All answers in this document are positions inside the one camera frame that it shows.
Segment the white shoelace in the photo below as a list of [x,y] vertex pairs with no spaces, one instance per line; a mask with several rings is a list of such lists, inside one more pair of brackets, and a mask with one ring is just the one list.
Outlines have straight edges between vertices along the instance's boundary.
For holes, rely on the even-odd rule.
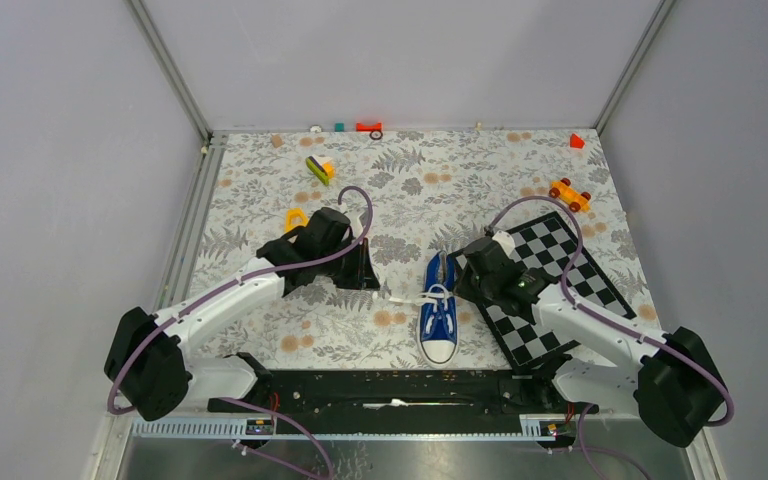
[[420,308],[418,333],[421,341],[457,339],[457,310],[453,293],[437,283],[414,298],[391,296],[389,301]]

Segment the blue canvas sneaker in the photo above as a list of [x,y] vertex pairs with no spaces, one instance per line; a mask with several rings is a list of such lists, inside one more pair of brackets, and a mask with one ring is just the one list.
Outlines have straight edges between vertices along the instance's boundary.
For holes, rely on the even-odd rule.
[[455,261],[438,251],[428,262],[424,290],[419,295],[417,338],[420,352],[435,367],[447,365],[458,348]]

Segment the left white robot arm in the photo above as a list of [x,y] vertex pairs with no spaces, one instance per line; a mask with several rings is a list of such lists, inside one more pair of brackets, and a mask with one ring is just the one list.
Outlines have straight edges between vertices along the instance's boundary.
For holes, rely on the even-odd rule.
[[145,421],[230,397],[256,411],[269,401],[265,368],[249,353],[207,357],[201,347],[251,311],[312,283],[329,279],[344,290],[377,290],[368,242],[368,214],[350,217],[322,207],[307,224],[260,247],[231,276],[190,299],[155,313],[126,312],[104,372],[128,402],[123,412]]

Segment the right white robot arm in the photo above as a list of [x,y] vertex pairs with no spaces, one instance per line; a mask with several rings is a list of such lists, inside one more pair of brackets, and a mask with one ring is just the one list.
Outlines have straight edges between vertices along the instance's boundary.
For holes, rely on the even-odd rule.
[[570,359],[533,386],[535,402],[557,412],[570,401],[592,403],[639,418],[660,439],[687,447],[715,414],[733,414],[733,401],[702,339],[680,327],[672,333],[633,321],[575,293],[565,276],[551,276],[511,259],[482,237],[463,251],[458,296],[499,308],[537,327],[567,336],[607,360],[588,366]]

